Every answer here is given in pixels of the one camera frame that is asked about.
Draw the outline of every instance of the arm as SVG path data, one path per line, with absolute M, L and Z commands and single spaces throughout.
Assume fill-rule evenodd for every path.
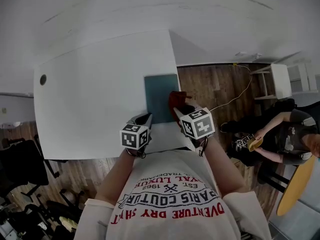
M 261 130 L 258 130 L 254 135 L 256 140 L 263 138 L 267 132 L 269 132 L 274 127 L 280 125 L 282 122 L 290 122 L 291 112 L 281 112 L 277 114 L 274 118 L 271 119 L 270 122 L 267 123 L 265 127 Z
M 204 154 L 222 197 L 233 192 L 244 193 L 248 191 L 239 170 L 214 137 L 208 139 Z
M 284 156 L 282 154 L 273 153 L 261 147 L 256 148 L 254 151 L 257 151 L 259 154 L 261 154 L 262 156 L 264 156 L 265 158 L 268 158 L 273 162 L 280 163 L 280 164 L 284 162 Z
M 135 157 L 123 150 L 119 159 L 101 183 L 95 199 L 106 201 L 115 206 L 131 174 L 134 161 Z

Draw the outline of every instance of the black chair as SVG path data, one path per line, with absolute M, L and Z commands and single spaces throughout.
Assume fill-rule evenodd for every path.
M 57 226 L 55 228 L 53 237 L 51 240 L 73 240 L 75 238 L 74 232 L 69 232 L 64 226 Z
M 54 231 L 51 224 L 47 221 L 46 216 L 38 206 L 28 204 L 24 211 L 9 212 L 9 223 L 18 233 L 24 233 L 23 240 L 42 239 L 43 236 L 53 236 Z
M 320 101 L 313 103 L 309 106 L 300 106 L 296 108 L 297 110 L 308 113 L 316 122 L 318 128 L 318 133 L 320 134 Z
M 56 221 L 58 224 L 61 224 L 60 217 L 65 217 L 67 219 L 73 220 L 74 222 L 78 223 L 81 217 L 83 210 L 79 208 L 80 197 L 85 194 L 85 192 L 81 191 L 76 195 L 75 204 L 72 204 L 64 195 L 66 192 L 65 189 L 62 189 L 59 193 L 62 196 L 63 200 L 67 203 L 67 205 L 48 200 L 46 202 L 47 208 L 43 205 L 41 200 L 40 194 L 36 195 L 38 202 L 40 204 L 39 208 L 41 209 L 42 213 L 45 214 L 46 218 L 50 218 L 53 221 Z
M 40 145 L 40 140 L 39 140 L 39 135 L 36 134 L 34 137 L 34 142 L 36 144 L 36 147 L 38 149 L 38 152 L 40 153 L 44 163 L 46 164 L 47 168 L 49 169 L 50 173 L 52 174 L 52 176 L 56 179 L 60 176 L 59 171 L 54 172 L 54 170 L 52 169 L 52 166 L 49 162 L 49 160 L 44 158 L 44 154 L 42 152 L 42 148 Z M 9 148 L 11 144 L 16 144 L 18 142 L 25 142 L 26 140 L 24 138 L 17 138 L 17 139 L 8 139 L 8 138 L 3 138 L 2 139 L 2 147 L 4 149 Z M 59 163 L 66 163 L 68 160 L 53 160 L 55 162 L 59 162 Z
M 36 186 L 22 195 L 32 202 L 31 195 L 40 187 L 49 184 L 45 164 L 35 143 L 25 140 L 0 151 L 0 196 L 29 183 Z
M 276 173 L 278 166 L 279 163 L 277 162 L 267 160 L 264 161 L 259 168 L 257 181 L 260 184 L 267 183 L 271 187 L 283 193 L 285 192 L 286 188 L 278 182 L 272 180 L 272 178 L 275 178 L 276 180 L 281 181 L 287 185 L 289 184 L 290 180 Z

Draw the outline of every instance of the white cable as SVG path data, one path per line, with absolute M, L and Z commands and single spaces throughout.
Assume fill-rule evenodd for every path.
M 247 70 L 249 70 L 249 72 L 251 73 L 251 70 L 247 67 L 247 66 L 242 66 L 242 65 L 236 65 L 236 67 L 243 67 L 243 68 L 246 68 Z M 252 81 L 252 75 L 251 75 L 251 79 L 250 79 L 250 82 L 248 83 L 248 86 L 243 90 L 243 92 L 241 92 L 240 93 L 240 95 L 238 96 L 238 97 L 236 97 L 236 98 L 234 98 L 234 99 L 232 99 L 232 100 L 230 100 L 228 103 L 226 103 L 226 104 L 223 104 L 223 105 L 220 105 L 220 106 L 216 106 L 216 107 L 214 107 L 214 108 L 212 108 L 212 109 L 210 109 L 210 111 L 213 111 L 213 110 L 215 110 L 215 109 L 217 109 L 217 108 L 220 108 L 220 107 L 223 107 L 223 106 L 225 106 L 225 105 L 228 105 L 228 104 L 230 104 L 231 102 L 233 102 L 234 100 L 236 100 L 236 99 L 239 99 L 240 98 L 240 96 L 249 88 L 249 86 L 250 86 L 250 84 L 251 84 L 251 81 Z

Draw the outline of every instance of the yellow table top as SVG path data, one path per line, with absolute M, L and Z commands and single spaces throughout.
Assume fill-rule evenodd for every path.
M 300 198 L 311 177 L 316 159 L 313 155 L 308 161 L 295 169 L 276 210 L 278 216 L 285 215 Z

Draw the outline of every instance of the wooden floor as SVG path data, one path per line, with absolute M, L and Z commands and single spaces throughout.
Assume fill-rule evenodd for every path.
M 250 70 L 256 70 L 262 65 L 250 65 Z M 234 67 L 231 65 L 197 66 L 178 69 L 180 86 L 182 91 L 187 91 L 203 107 L 212 109 L 225 104 L 237 97 L 248 85 L 250 81 L 249 71 L 244 67 Z M 259 88 L 259 80 L 254 77 L 248 90 L 237 100 L 229 105 L 217 108 L 212 112 L 214 125 L 216 127 L 215 137 L 226 148 L 231 141 L 229 134 L 219 132 L 219 125 L 229 120 L 238 120 L 246 115 L 259 113 L 259 105 L 255 105 L 254 97 L 262 96 Z M 0 138 L 9 139 L 25 138 L 32 139 L 37 133 L 35 122 L 24 123 L 11 130 L 0 130 Z M 59 195 L 61 189 L 67 189 L 78 193 L 85 191 L 85 196 L 81 201 L 84 203 L 87 198 L 93 198 L 101 181 L 113 167 L 116 158 L 90 159 L 90 160 L 70 160 L 66 163 L 50 161 L 53 169 L 60 172 L 60 177 L 53 178 L 47 169 L 49 179 L 48 186 L 41 186 L 35 194 L 41 194 L 40 200 L 45 204 L 47 200 L 57 201 L 65 204 Z M 234 160 L 237 168 L 245 178 L 250 189 L 254 190 L 258 196 L 262 209 L 267 216 L 270 216 L 272 208 L 277 198 L 277 191 L 269 185 L 257 183 L 257 167 L 246 167 L 241 162 Z M 9 197 L 20 209 L 28 203 L 24 201 L 21 192 L 28 192 L 33 185 L 19 186 L 11 192 Z M 35 195 L 32 196 L 34 203 L 38 205 Z

